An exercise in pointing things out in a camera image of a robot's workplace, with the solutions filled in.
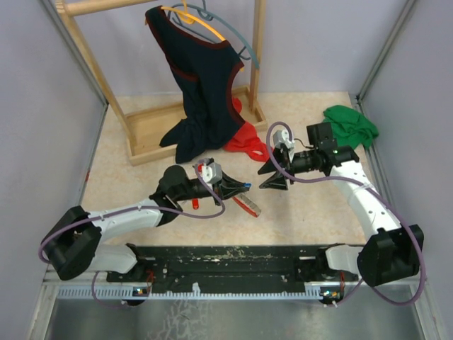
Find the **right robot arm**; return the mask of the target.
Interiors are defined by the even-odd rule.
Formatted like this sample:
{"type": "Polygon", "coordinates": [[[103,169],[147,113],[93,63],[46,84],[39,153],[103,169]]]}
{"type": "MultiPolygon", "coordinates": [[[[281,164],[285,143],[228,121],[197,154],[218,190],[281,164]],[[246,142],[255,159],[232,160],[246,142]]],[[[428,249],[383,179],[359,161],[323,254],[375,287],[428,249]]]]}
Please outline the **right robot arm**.
{"type": "Polygon", "coordinates": [[[419,276],[424,284],[421,228],[404,222],[378,193],[354,149],[338,145],[330,123],[310,125],[306,131],[309,148],[296,152],[289,125],[276,122],[270,126],[266,135],[270,158],[258,172],[272,176],[260,188],[287,190],[291,183],[330,181],[348,202],[366,238],[363,246],[340,244],[322,250],[316,262],[317,274],[329,281],[341,271],[347,271],[370,287],[413,276],[419,276]],[[301,173],[311,171],[323,175],[312,180],[300,178],[301,173]]]}

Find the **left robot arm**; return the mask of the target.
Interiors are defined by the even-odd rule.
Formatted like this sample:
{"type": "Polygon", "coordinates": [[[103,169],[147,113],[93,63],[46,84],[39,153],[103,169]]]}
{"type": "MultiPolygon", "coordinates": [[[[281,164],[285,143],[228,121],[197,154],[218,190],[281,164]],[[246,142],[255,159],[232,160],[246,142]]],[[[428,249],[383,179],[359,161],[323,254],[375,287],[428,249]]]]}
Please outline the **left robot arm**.
{"type": "Polygon", "coordinates": [[[213,161],[194,166],[195,178],[189,178],[179,165],[168,167],[156,191],[138,203],[88,212],[80,205],[64,213],[40,243],[40,260],[53,267],[63,281],[85,272],[115,272],[132,281],[143,279],[147,263],[139,259],[132,245],[110,245],[108,240],[128,232],[167,225],[179,216],[201,219],[186,213],[181,202],[213,198],[225,210],[224,201],[246,193],[249,183],[233,179],[213,161]]]}

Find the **metal key holder red handle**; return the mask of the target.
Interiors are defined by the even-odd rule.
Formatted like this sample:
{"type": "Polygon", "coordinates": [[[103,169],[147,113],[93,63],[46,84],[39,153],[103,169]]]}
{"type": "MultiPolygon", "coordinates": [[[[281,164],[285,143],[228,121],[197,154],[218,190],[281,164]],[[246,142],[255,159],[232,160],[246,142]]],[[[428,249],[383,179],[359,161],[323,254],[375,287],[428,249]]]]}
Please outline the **metal key holder red handle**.
{"type": "Polygon", "coordinates": [[[240,193],[238,195],[235,195],[232,199],[238,206],[240,206],[249,215],[251,215],[255,218],[258,218],[260,216],[261,209],[258,207],[258,205],[256,203],[254,203],[245,194],[240,193]]]}

